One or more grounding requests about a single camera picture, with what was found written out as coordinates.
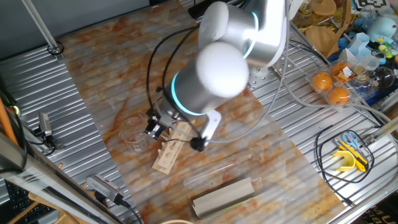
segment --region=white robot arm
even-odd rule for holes
[[[215,108],[244,90],[249,66],[264,68],[276,63],[287,35],[285,1],[252,2],[253,10],[247,11],[224,2],[209,6],[199,28],[200,51],[163,90],[167,97],[148,120],[147,134],[158,139],[182,116],[194,120],[207,115],[200,147],[191,143],[194,149],[204,150],[221,120]]]

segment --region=metal bracket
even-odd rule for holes
[[[273,65],[272,67],[275,67],[276,70],[282,73],[285,65],[285,56],[281,56],[281,58]],[[295,69],[295,64],[292,63],[290,60],[287,62],[286,66],[286,73],[291,72],[292,70]],[[254,90],[256,88],[259,88],[270,81],[273,81],[275,79],[275,71],[269,71],[271,67],[264,67],[264,68],[251,68],[250,69],[250,74],[249,74],[249,89]]]
[[[210,140],[221,121],[221,114],[216,110],[211,110],[207,112],[206,115],[208,117],[208,121],[205,125],[205,128],[203,128],[203,131],[201,132],[201,137],[206,138],[206,140]]]

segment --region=gray cable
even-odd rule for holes
[[[353,106],[355,106],[356,108],[365,109],[365,110],[370,111],[370,112],[372,112],[372,113],[374,113],[376,115],[379,115],[382,119],[384,119],[387,122],[391,121],[391,119],[389,117],[387,117],[384,113],[382,113],[382,112],[380,112],[380,111],[378,111],[378,110],[376,110],[376,109],[374,109],[374,108],[372,108],[370,106],[365,106],[365,105],[361,105],[361,104],[357,104],[357,103],[353,104]]]
[[[241,139],[241,138],[243,138],[243,137],[246,137],[248,134],[251,133],[251,131],[253,131],[254,129],[256,129],[256,128],[259,126],[259,124],[266,118],[266,116],[267,116],[267,115],[269,114],[269,112],[271,111],[271,108],[272,108],[272,106],[274,105],[274,103],[275,103],[275,101],[276,101],[276,98],[277,98],[277,96],[278,96],[278,93],[279,93],[279,91],[280,91],[280,88],[282,88],[282,85],[283,85],[282,80],[285,78],[285,72],[286,72],[286,67],[287,67],[287,58],[288,58],[288,56],[289,56],[289,32],[290,32],[290,24],[289,24],[289,16],[288,16],[288,15],[289,15],[289,7],[288,7],[288,4],[287,4],[287,1],[285,1],[285,18],[286,18],[285,64],[284,64],[284,69],[283,69],[282,76],[281,76],[281,81],[280,81],[279,86],[278,86],[278,90],[276,91],[275,96],[274,96],[274,98],[272,99],[271,105],[269,105],[269,107],[268,107],[268,110],[267,110],[266,113],[261,117],[261,119],[260,119],[251,129],[249,129],[248,131],[246,131],[244,134],[242,134],[242,135],[240,135],[240,136],[238,136],[238,137],[236,137],[236,138],[229,139],[229,140],[218,140],[218,141],[210,140],[210,141],[209,141],[210,143],[230,143],[230,142],[233,142],[233,141],[237,141],[237,140],[239,140],[239,139]]]
[[[307,107],[311,107],[311,108],[329,108],[329,107],[331,107],[330,105],[315,105],[315,104],[312,104],[312,103],[306,103],[306,102],[302,101],[299,97],[297,97],[297,96],[293,93],[293,91],[290,89],[289,85],[287,84],[286,80],[283,80],[282,82],[284,83],[285,88],[286,88],[286,90],[290,93],[290,95],[292,95],[293,98],[294,98],[298,103],[300,103],[301,105],[304,105],[304,106],[307,106]]]

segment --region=wire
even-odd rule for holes
[[[78,205],[75,202],[70,201],[69,198],[62,198],[64,197],[64,195],[62,195],[62,197],[59,195],[60,193],[57,192],[55,189],[53,189],[52,187],[47,187],[45,189],[43,189],[44,192],[48,193],[49,195],[51,195],[52,197],[55,197],[56,199],[68,204],[69,206],[75,208],[76,210],[79,210],[81,213],[87,213],[89,218],[92,218],[94,220],[96,220],[99,223],[106,223],[104,222],[100,217],[97,217],[96,215],[92,214],[91,212],[89,212],[87,209],[83,208],[82,206]]]
[[[311,108],[329,108],[330,105],[315,105],[315,104],[311,104],[311,103],[307,103],[302,101],[299,97],[297,97],[293,91],[290,89],[289,85],[287,84],[286,80],[283,80],[283,83],[285,85],[286,90],[290,93],[290,95],[293,96],[293,98],[300,103],[301,105],[307,106],[307,107],[311,107]]]
[[[242,6],[242,3],[244,3],[245,0],[239,0],[234,3],[232,3],[233,6],[238,6],[239,8]]]
[[[363,139],[361,138],[361,136],[358,135],[355,131],[352,131],[352,130],[341,131],[341,132],[337,133],[336,135],[334,135],[334,136],[328,138],[327,140],[325,140],[325,141],[323,141],[321,144],[319,144],[319,149],[318,149],[319,137],[321,136],[322,133],[324,133],[325,131],[327,131],[327,130],[330,129],[331,127],[333,127],[333,125],[331,125],[331,126],[325,128],[325,129],[321,130],[321,131],[317,134],[317,136],[316,136],[316,138],[315,138],[315,156],[316,156],[316,160],[317,160],[317,162],[318,162],[319,168],[320,168],[321,173],[322,173],[322,177],[323,177],[323,179],[325,180],[325,182],[326,182],[326,183],[329,185],[329,187],[334,191],[334,193],[336,193],[338,196],[340,196],[348,205],[351,206],[351,205],[354,205],[354,203],[353,203],[350,199],[348,199],[348,198],[342,196],[335,188],[333,188],[333,186],[329,183],[329,180],[326,178],[326,175],[328,175],[328,176],[330,176],[330,177],[333,177],[333,178],[336,178],[336,179],[338,179],[338,180],[341,180],[341,181],[343,181],[343,182],[351,183],[351,184],[360,183],[360,182],[363,181],[363,180],[369,175],[369,173],[372,171],[373,166],[374,166],[374,155],[373,155],[372,151],[365,145],[365,142],[363,141]],[[354,132],[354,133],[358,136],[359,140],[361,140],[363,146],[367,149],[367,151],[369,152],[369,154],[370,154],[370,156],[371,156],[371,158],[372,158],[372,160],[371,160],[371,165],[369,166],[369,169],[365,172],[365,174],[364,174],[364,176],[363,176],[362,178],[360,178],[359,180],[356,180],[356,181],[346,180],[346,179],[344,179],[344,178],[340,178],[340,177],[337,177],[337,176],[335,176],[335,175],[331,175],[331,174],[327,173],[327,172],[324,170],[324,168],[323,168],[323,162],[322,162],[322,147],[323,147],[323,145],[324,145],[326,142],[331,141],[332,139],[336,138],[336,137],[339,136],[340,134],[343,134],[343,133],[345,133],[345,132],[347,132],[347,131],[352,131],[352,132]]]
[[[357,108],[365,109],[365,110],[370,111],[370,112],[373,112],[373,113],[379,115],[382,119],[386,120],[387,122],[391,121],[391,119],[389,117],[387,117],[384,113],[382,113],[382,112],[380,112],[380,111],[378,111],[378,110],[376,110],[376,109],[374,109],[374,108],[372,108],[370,106],[365,106],[365,105],[361,105],[361,104],[357,104],[357,103],[353,104],[353,106],[355,106]]]
[[[170,142],[170,141],[180,141],[180,142],[190,143],[190,141],[181,140],[181,139],[169,139],[169,140],[166,140],[164,142]]]
[[[138,222],[139,222],[140,224],[142,224],[141,219],[139,218],[139,216],[138,216],[138,214],[136,213],[136,211],[134,211],[134,209],[132,209],[131,206],[128,206],[128,209],[130,209],[130,211],[132,211],[132,213],[136,216]]]
[[[51,144],[51,147],[52,147],[52,148],[51,148],[51,151],[50,151],[49,153],[44,154],[45,156],[49,156],[49,155],[53,154],[53,153],[55,152],[55,150],[57,149],[57,148],[55,147],[54,142],[49,141],[49,143]]]
[[[185,120],[194,130],[194,132],[196,132],[198,138],[201,138],[200,132],[197,130],[197,128],[190,122],[190,120],[172,103],[172,99],[170,98],[170,96],[167,94],[166,90],[165,90],[165,80],[166,80],[166,74],[167,74],[167,69],[169,68],[175,54],[177,53],[177,51],[179,50],[179,48],[183,45],[183,43],[188,39],[188,37],[193,34],[197,29],[199,28],[199,25],[192,27],[191,31],[189,33],[187,33],[185,35],[185,37],[180,41],[180,43],[176,46],[176,48],[174,49],[173,53],[171,54],[169,60],[166,63],[166,66],[164,68],[163,71],[163,77],[162,77],[162,89],[163,89],[163,95],[166,98],[166,100],[170,103],[170,105],[173,107],[173,109],[175,109],[180,116],[182,117],[183,120]]]
[[[210,140],[209,141],[210,143],[230,143],[230,142],[237,141],[237,140],[247,136],[248,134],[251,133],[251,131],[253,131],[254,129],[256,129],[259,126],[259,124],[266,118],[266,116],[271,111],[271,108],[274,105],[274,103],[275,103],[275,101],[277,99],[278,93],[280,92],[280,89],[282,88],[282,85],[283,85],[283,80],[285,78],[285,72],[286,72],[286,67],[287,67],[287,59],[288,59],[288,56],[289,56],[289,31],[290,31],[290,24],[289,24],[289,19],[288,19],[288,16],[287,16],[288,13],[289,13],[289,7],[287,6],[287,2],[285,1],[285,20],[286,20],[285,63],[284,63],[284,68],[283,68],[282,76],[280,78],[280,83],[279,83],[278,89],[277,89],[277,91],[275,93],[274,98],[272,99],[271,104],[268,107],[268,110],[266,111],[266,113],[264,113],[264,115],[261,117],[261,119],[252,128],[250,128],[248,131],[246,131],[244,134],[242,134],[242,135],[240,135],[240,136],[238,136],[236,138],[229,139],[229,140],[217,140],[217,141]]]
[[[250,2],[250,0],[247,0],[247,1],[244,1],[243,3],[242,3],[242,5],[241,5],[241,9],[244,9],[244,8],[246,8],[246,6],[248,6],[248,4],[249,4],[249,2]]]
[[[307,46],[307,45],[305,45],[305,44],[303,44],[303,43],[301,43],[301,42],[295,41],[295,40],[290,40],[290,41],[291,41],[291,42],[298,43],[298,44],[302,44],[304,47],[302,47],[302,46],[297,46],[297,45],[294,45],[294,44],[289,44],[289,45],[291,45],[291,46],[293,46],[293,47],[298,47],[298,48],[300,48],[300,49],[302,49],[302,50],[305,50],[305,51],[307,51],[307,52],[311,52],[311,53],[315,54],[320,60],[322,60],[323,63],[329,64],[329,61],[328,61],[327,59],[325,59],[325,58],[324,58],[319,52],[317,52],[315,49],[313,49],[313,48],[311,48],[311,47],[309,47],[309,46]]]
[[[44,142],[32,142],[32,141],[29,141],[29,140],[27,140],[27,142],[29,142],[31,144],[34,144],[34,145],[37,145],[37,146],[45,144]]]
[[[150,98],[150,91],[149,91],[149,75],[150,75],[150,67],[152,66],[152,61],[155,57],[156,51],[159,49],[159,47],[166,41],[169,40],[171,37],[177,35],[177,34],[181,34],[183,32],[192,30],[194,27],[189,27],[186,29],[182,29],[179,31],[176,31],[170,35],[168,35],[167,37],[163,38],[155,47],[154,51],[152,52],[152,55],[149,58],[149,63],[148,63],[148,69],[147,69],[147,83],[146,83],[146,92],[147,92],[147,98],[148,98],[148,102],[149,102],[149,106],[152,110],[154,110],[154,104],[152,103],[152,99]]]

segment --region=glass beaker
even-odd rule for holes
[[[120,127],[119,137],[126,146],[137,153],[148,150],[148,135],[144,132],[146,123],[142,118],[129,118]]]

